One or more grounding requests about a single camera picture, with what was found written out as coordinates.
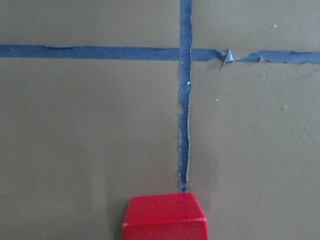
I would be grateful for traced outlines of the near red cube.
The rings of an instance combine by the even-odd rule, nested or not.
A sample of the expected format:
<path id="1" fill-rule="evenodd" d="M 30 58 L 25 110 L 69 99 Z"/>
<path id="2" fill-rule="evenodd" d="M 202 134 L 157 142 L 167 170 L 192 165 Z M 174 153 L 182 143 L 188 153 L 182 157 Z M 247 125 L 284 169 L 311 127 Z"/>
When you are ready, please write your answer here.
<path id="1" fill-rule="evenodd" d="M 207 219 L 193 193 L 133 197 L 121 226 L 124 240 L 207 240 Z"/>

